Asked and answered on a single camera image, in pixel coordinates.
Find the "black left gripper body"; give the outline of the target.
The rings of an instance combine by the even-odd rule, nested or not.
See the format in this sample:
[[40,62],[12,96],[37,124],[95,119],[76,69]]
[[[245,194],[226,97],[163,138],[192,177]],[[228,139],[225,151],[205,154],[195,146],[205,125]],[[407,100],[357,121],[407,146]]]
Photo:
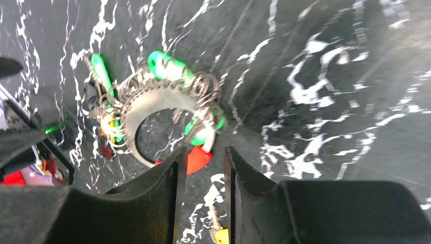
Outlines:
[[1,87],[1,185],[71,186],[75,168],[41,128]]

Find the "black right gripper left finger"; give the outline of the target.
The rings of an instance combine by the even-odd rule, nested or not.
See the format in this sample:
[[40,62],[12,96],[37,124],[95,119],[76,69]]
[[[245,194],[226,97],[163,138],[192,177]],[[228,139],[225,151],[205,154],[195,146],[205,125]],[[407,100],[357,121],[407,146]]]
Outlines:
[[1,186],[1,243],[176,243],[187,159],[180,147],[105,194]]

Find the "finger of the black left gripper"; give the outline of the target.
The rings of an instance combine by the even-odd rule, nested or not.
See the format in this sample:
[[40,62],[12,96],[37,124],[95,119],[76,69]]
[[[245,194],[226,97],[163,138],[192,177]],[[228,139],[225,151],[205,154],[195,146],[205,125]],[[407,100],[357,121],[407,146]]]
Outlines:
[[0,77],[7,78],[20,73],[23,70],[23,66],[20,62],[9,58],[0,57]]

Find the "yellow tagged key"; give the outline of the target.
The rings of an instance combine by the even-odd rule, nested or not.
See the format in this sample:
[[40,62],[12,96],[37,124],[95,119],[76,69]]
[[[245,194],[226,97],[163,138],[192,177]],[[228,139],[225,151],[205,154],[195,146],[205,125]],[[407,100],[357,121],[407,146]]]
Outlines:
[[217,244],[229,244],[229,230],[219,223],[217,210],[214,205],[209,206],[209,213],[212,222],[209,234],[212,241]]

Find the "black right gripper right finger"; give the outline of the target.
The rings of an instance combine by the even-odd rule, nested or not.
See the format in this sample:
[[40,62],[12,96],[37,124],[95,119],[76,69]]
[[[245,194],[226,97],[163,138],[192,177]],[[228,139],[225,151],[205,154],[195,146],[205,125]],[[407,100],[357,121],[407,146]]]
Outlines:
[[275,183],[225,149],[230,243],[430,243],[414,195],[391,181]]

